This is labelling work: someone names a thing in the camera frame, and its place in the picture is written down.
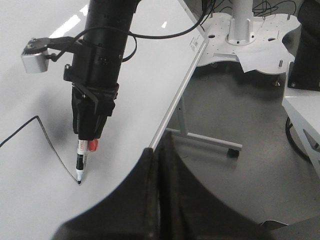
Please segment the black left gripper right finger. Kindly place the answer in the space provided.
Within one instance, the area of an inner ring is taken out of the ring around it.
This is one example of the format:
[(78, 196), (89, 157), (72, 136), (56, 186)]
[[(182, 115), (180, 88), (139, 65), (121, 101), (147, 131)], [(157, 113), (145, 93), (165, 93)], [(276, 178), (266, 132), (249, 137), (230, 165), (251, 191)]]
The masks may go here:
[(192, 174), (176, 152), (170, 132), (157, 148), (160, 239), (271, 240), (261, 225), (228, 207)]

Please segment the black taped gripper body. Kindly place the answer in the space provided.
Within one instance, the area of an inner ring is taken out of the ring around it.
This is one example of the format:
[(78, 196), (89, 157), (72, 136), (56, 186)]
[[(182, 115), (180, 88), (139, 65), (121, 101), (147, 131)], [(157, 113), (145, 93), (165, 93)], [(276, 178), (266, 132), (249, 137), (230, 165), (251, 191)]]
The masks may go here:
[(80, 83), (72, 85), (73, 131), (80, 140), (101, 137), (107, 118), (115, 108), (118, 90), (119, 84), (110, 88), (86, 87)]

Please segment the black second robot base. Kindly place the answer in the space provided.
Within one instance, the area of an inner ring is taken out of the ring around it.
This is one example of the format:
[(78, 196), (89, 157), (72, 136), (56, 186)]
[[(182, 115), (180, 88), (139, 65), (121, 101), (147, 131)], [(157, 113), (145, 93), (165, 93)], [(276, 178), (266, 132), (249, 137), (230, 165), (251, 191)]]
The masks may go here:
[(297, 14), (301, 24), (294, 62), (289, 65), (287, 86), (292, 89), (320, 90), (320, 2), (304, 0)]

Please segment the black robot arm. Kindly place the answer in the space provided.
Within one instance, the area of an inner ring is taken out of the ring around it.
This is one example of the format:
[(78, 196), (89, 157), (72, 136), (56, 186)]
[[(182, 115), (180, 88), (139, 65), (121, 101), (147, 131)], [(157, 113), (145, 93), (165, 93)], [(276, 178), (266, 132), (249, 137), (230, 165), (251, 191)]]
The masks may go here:
[[(118, 76), (138, 1), (92, 0), (83, 32), (62, 52), (71, 82), (73, 131), (98, 139), (115, 107)], [(270, 240), (272, 236), (213, 196), (176, 153), (170, 133), (146, 148), (125, 180), (100, 203), (63, 223), (55, 240)]]

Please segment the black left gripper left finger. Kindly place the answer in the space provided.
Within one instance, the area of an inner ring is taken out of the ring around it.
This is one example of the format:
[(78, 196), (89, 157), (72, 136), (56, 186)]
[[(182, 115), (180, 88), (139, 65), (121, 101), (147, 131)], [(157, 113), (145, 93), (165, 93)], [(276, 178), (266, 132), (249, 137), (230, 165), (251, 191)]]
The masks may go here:
[(143, 150), (123, 182), (101, 202), (63, 223), (54, 240), (157, 240), (158, 161)]

